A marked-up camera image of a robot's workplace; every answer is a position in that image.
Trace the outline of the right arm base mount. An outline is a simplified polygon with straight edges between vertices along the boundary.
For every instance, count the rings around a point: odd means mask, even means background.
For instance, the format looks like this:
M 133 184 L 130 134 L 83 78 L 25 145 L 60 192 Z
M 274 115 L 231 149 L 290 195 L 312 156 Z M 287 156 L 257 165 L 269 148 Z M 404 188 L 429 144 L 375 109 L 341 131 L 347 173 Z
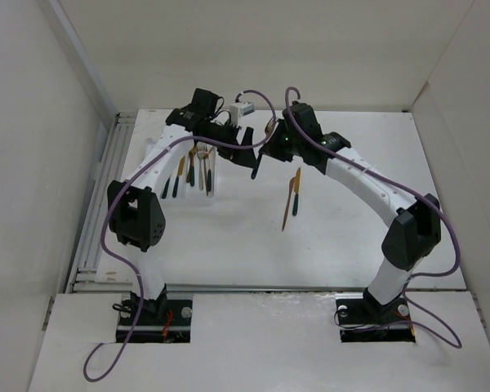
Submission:
M 416 342 L 408 303 L 400 295 L 381 305 L 367 290 L 345 292 L 335 295 L 335 303 L 342 343 Z

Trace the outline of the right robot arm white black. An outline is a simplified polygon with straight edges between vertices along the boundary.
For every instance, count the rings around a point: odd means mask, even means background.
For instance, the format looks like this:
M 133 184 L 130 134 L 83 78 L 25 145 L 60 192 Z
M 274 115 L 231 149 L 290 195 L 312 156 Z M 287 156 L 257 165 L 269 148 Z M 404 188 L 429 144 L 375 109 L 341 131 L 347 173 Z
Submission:
M 441 224 L 432 194 L 419 197 L 369 174 L 351 143 L 337 132 L 323 133 L 314 110 L 293 102 L 279 120 L 269 120 L 267 142 L 260 153 L 281 162 L 299 157 L 323 175 L 338 181 L 364 201 L 384 222 L 388 231 L 381 244 L 384 259 L 376 277 L 363 291 L 363 315 L 379 322 L 388 316 L 416 265 L 438 245 Z

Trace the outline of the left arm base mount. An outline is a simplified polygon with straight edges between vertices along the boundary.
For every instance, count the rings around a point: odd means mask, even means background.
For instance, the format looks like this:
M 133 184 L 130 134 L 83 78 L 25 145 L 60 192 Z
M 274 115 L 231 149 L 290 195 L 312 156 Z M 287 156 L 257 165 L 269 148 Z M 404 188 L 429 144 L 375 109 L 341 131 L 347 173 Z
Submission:
M 139 297 L 135 293 L 112 305 L 118 312 L 116 342 L 123 343 L 135 319 Z M 165 292 L 155 301 L 145 301 L 129 343 L 190 343 L 193 298 L 169 296 Z

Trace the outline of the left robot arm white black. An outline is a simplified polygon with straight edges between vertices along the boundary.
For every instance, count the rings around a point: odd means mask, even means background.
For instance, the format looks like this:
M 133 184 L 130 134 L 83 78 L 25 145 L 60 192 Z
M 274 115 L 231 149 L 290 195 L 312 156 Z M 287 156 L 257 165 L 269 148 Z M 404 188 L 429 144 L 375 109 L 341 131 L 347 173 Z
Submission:
M 183 174 L 188 154 L 202 143 L 239 166 L 254 167 L 256 163 L 253 130 L 247 128 L 244 137 L 238 138 L 239 122 L 253 113 L 253 104 L 236 100 L 228 108 L 228 120 L 218 122 L 221 99 L 216 93 L 196 89 L 186 106 L 168 114 L 160 137 L 137 169 L 124 180 L 112 181 L 107 190 L 105 228 L 127 247 L 127 254 L 119 260 L 136 275 L 137 287 L 124 305 L 147 323 L 161 322 L 167 312 L 166 284 L 153 249 L 166 229 L 159 199 L 170 177 Z

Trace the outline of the gold knife green handle short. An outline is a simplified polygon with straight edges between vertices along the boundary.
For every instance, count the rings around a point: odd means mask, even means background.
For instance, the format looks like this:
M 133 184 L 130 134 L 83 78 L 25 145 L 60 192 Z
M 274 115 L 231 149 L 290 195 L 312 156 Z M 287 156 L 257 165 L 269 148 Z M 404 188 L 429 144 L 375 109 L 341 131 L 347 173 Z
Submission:
M 301 168 L 298 167 L 298 169 L 296 170 L 295 179 L 294 179 L 294 187 L 293 187 L 293 192 L 294 192 L 294 199 L 293 199 L 293 205 L 292 205 L 292 215 L 293 216 L 297 216 L 298 209 L 299 209 L 300 185 L 301 185 Z

